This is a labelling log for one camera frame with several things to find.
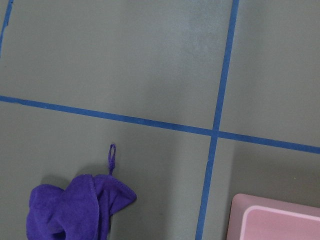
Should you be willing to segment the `purple microfiber cloth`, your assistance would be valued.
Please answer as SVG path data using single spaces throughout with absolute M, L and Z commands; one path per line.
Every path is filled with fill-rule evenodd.
M 113 177 L 116 146 L 108 152 L 108 174 L 81 174 L 62 189 L 35 187 L 29 197 L 29 240 L 106 240 L 111 217 L 137 200 L 136 193 Z

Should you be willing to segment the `pink plastic tray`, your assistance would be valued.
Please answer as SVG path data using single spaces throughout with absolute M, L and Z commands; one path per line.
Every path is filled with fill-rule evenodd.
M 318 240 L 320 209 L 243 193 L 231 203 L 228 240 Z

